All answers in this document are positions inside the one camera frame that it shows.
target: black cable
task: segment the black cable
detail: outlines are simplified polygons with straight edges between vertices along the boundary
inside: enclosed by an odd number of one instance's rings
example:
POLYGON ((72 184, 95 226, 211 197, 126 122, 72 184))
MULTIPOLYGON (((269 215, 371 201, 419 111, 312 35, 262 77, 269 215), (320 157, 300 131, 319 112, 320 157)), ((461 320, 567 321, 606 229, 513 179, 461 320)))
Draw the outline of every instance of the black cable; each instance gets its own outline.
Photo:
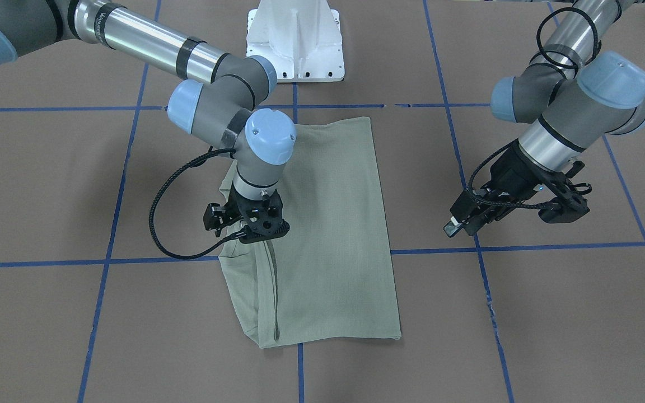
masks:
POLYGON ((491 201, 491 200, 486 200, 482 199, 479 197, 477 194, 474 194, 474 189, 473 189, 473 183, 474 183, 474 177, 479 173, 479 171, 484 168, 485 165, 489 163, 494 157, 498 156, 502 151, 507 150, 507 148, 511 147, 516 140, 512 141, 511 143, 507 144, 506 146, 500 148, 499 150, 494 151, 491 156, 488 156, 487 159, 482 161, 479 166, 477 166, 476 169, 474 169, 474 172, 471 173, 471 176, 469 176, 469 183, 464 189, 467 194, 477 203, 479 204, 486 204, 487 206, 495 206, 495 207, 511 207, 512 209, 530 209, 530 210, 548 210, 548 209, 553 209, 554 206, 557 204, 552 203, 550 201, 546 201, 544 203, 538 203, 538 204, 523 204, 523 203, 509 203, 506 201, 491 201))
POLYGON ((238 231, 234 232, 227 237, 219 240, 216 242, 215 245, 212 247, 204 250, 203 252, 197 253, 195 255, 177 255, 166 248, 163 247, 161 244, 161 241, 158 240, 158 236, 156 235, 156 226, 153 224, 153 215, 156 214, 156 207, 158 206, 158 202, 161 200, 161 197, 163 196, 164 193, 166 193, 166 190, 171 186, 172 183, 176 180, 177 177, 179 177, 186 169, 188 168, 196 168, 198 166, 203 165, 208 159, 213 158, 215 156, 221 155, 221 154, 226 154, 230 153, 230 156, 232 158, 233 153, 235 153, 235 150, 233 148, 221 148, 219 150, 212 151, 213 147, 208 148, 208 152, 203 154, 202 156, 199 156, 197 158, 194 158, 190 160, 189 163, 183 165, 179 170, 174 172, 174 174, 171 175, 171 177, 166 181, 166 183, 161 186, 161 189, 158 191, 158 194, 156 194, 156 197, 153 198, 153 203, 151 204, 151 210, 148 212, 148 229, 151 231, 151 237, 153 238, 154 243, 156 243, 156 246, 158 247, 161 252, 165 253, 166 255, 169 255, 170 257, 180 259, 180 260, 191 260, 191 259, 197 259, 199 257, 208 255, 208 253, 213 252, 214 249, 219 247, 220 245, 223 245, 223 243, 228 242, 230 240, 237 240, 240 237, 243 237, 245 235, 244 231, 238 231))
POLYGON ((588 65, 589 63, 593 62, 594 59, 596 59, 596 56, 599 55, 599 51, 601 51, 601 41, 599 41, 599 31, 596 30, 596 24, 593 22, 591 17, 589 17, 588 13, 585 13, 582 10, 579 10, 579 8, 574 8, 574 7, 564 7, 564 8, 559 8, 559 10, 554 11, 550 15, 548 15, 542 23, 540 23, 539 28, 537 29, 537 48, 539 48, 539 53, 546 59, 547 62, 550 62, 556 67, 562 67, 565 69, 574 69, 574 72, 579 71, 578 65, 576 65, 576 62, 571 61, 573 64, 563 64, 560 62, 557 62, 556 60, 553 60, 551 57, 548 56, 547 51, 544 50, 544 46, 542 45, 542 30, 544 29, 544 25, 546 25, 551 18, 554 18, 554 16, 558 15, 559 13, 563 13, 564 11, 571 11, 573 13, 577 13, 578 15, 581 15, 586 22, 588 22, 589 27, 591 28, 591 34, 593 35, 593 50, 591 52, 591 58, 584 62, 584 66, 588 65))

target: folded cloth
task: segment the folded cloth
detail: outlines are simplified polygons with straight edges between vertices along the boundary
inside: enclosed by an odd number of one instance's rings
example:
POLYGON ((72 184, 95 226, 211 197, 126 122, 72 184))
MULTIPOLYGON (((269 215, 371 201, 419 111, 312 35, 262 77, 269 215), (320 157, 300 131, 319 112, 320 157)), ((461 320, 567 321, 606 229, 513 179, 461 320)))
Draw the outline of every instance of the folded cloth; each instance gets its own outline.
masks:
MULTIPOLYGON (((225 197, 235 168, 223 179, 225 197)), ((219 256, 243 332, 262 349, 330 337, 399 339, 369 118, 297 125, 277 189, 290 232, 228 242, 219 256)))

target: gray-green towel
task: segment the gray-green towel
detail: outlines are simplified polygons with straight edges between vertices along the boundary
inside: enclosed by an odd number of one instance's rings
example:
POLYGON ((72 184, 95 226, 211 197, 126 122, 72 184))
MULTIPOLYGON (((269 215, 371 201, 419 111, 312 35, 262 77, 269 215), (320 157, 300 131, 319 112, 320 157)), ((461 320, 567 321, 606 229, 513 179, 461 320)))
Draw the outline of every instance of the gray-green towel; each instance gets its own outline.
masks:
MULTIPOLYGON (((401 337, 369 118, 297 125, 278 184, 290 232, 226 243, 233 307, 261 348, 330 337, 401 337)), ((235 162, 221 192, 227 197, 235 162)), ((231 230, 238 230, 238 224, 231 230)))

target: white plastic base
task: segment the white plastic base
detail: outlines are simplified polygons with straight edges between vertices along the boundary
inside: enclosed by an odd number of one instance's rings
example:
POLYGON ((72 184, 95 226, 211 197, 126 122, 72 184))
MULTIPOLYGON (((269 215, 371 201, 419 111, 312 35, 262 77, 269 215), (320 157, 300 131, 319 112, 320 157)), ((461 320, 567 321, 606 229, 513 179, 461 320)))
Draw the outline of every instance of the white plastic base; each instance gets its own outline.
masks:
POLYGON ((246 56, 269 59, 278 82, 345 77, 340 14, 326 0, 261 0, 248 13, 246 56))

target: robotic arm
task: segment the robotic arm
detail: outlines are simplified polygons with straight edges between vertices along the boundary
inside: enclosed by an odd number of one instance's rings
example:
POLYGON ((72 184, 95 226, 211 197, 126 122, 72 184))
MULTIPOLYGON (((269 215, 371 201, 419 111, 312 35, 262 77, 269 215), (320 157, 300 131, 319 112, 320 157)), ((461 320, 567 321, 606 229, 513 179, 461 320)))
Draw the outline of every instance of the robotic arm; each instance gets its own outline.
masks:
POLYGON ((0 64, 64 39, 123 51, 184 80, 171 95, 169 118, 212 147, 230 150, 238 161, 228 202, 205 211, 208 230, 219 236, 244 220, 238 235, 244 243, 287 233, 276 184, 296 132, 282 112, 253 112, 277 84, 267 59, 240 59, 106 0, 0 0, 0 64))
POLYGON ((645 72, 612 51, 597 57, 599 37, 631 3, 580 0, 542 23, 539 53, 522 76, 500 80, 492 92, 495 117, 531 125, 474 171, 450 209, 448 237, 462 229, 475 235, 517 208, 537 209, 548 223, 574 222, 589 212, 584 195, 591 185, 571 182, 584 168, 576 157, 604 134, 632 133, 645 125, 645 72), (573 13, 542 46, 544 23, 563 11, 573 13), (499 154, 491 180, 474 189, 476 174, 499 154), (553 192, 552 200, 524 204, 544 188, 553 192))

